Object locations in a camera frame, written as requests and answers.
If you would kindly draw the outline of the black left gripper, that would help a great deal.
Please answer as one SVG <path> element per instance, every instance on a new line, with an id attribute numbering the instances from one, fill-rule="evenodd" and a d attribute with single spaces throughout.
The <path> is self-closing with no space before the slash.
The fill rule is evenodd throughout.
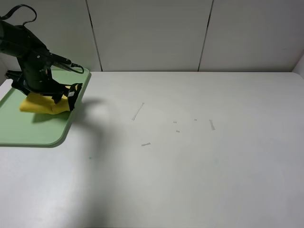
<path id="1" fill-rule="evenodd" d="M 65 85 L 55 81 L 52 77 L 49 52 L 42 54 L 29 52 L 23 57 L 18 57 L 17 60 L 21 70 L 9 70 L 5 74 L 7 79 L 13 80 L 13 88 L 25 95 L 30 92 L 49 95 L 55 104 L 61 101 L 63 95 L 68 95 L 69 110 L 74 110 L 83 84 L 72 84 L 68 91 Z"/>

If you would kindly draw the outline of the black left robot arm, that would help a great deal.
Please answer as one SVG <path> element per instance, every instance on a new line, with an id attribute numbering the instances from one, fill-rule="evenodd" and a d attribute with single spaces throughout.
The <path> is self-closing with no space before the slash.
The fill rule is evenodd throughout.
<path id="1" fill-rule="evenodd" d="M 16 57 L 20 66 L 20 71 L 9 70 L 5 74 L 6 78 L 12 80 L 13 88 L 24 95 L 49 96 L 55 104 L 66 97 L 68 110 L 74 109 L 82 84 L 57 82 L 52 77 L 51 67 L 73 72 L 77 64 L 51 53 L 25 26 L 13 26 L 3 20 L 0 22 L 0 51 Z"/>

